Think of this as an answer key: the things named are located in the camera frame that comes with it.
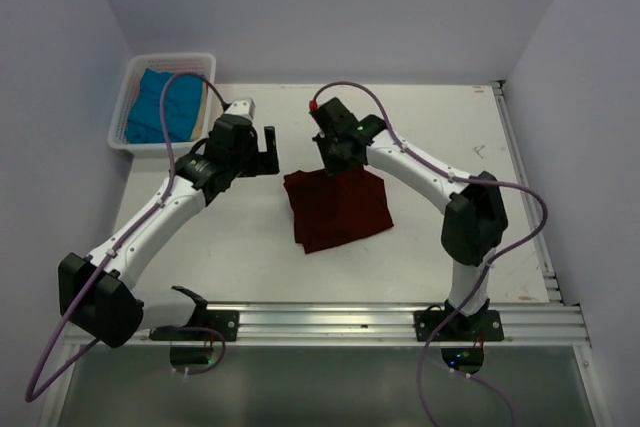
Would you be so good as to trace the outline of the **dark red t shirt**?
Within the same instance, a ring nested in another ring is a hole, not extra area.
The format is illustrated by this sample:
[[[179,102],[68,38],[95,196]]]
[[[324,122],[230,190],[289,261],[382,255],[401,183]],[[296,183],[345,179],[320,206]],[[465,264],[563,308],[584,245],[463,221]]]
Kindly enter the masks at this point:
[[[294,240],[307,254],[339,247],[394,226],[384,180],[363,168],[329,175],[323,169],[284,176]]]

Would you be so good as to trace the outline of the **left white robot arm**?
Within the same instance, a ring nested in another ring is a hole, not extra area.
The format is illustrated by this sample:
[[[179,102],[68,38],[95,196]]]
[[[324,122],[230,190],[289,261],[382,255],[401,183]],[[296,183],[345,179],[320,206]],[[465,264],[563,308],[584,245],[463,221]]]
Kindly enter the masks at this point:
[[[224,114],[203,140],[170,168],[153,198],[114,237],[85,256],[68,254],[58,266],[63,318],[117,348],[145,329],[175,329],[201,337],[212,324],[208,302],[181,286],[143,299],[134,288],[150,261],[193,217],[242,177],[279,173],[276,130],[264,129],[265,150],[248,114]]]

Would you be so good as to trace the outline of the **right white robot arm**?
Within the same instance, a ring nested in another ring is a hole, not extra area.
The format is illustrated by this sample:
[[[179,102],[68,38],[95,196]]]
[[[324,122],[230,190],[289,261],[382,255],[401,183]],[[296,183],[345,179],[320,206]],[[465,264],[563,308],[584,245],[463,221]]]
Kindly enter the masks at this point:
[[[357,119],[337,98],[322,105],[312,101],[310,115],[319,128],[313,141],[327,173],[364,166],[378,169],[422,195],[443,215],[440,239],[453,265],[445,326],[454,338],[470,338],[481,327],[479,313],[489,305],[483,270],[508,227],[495,177],[454,169],[398,136],[382,118],[370,114]]]

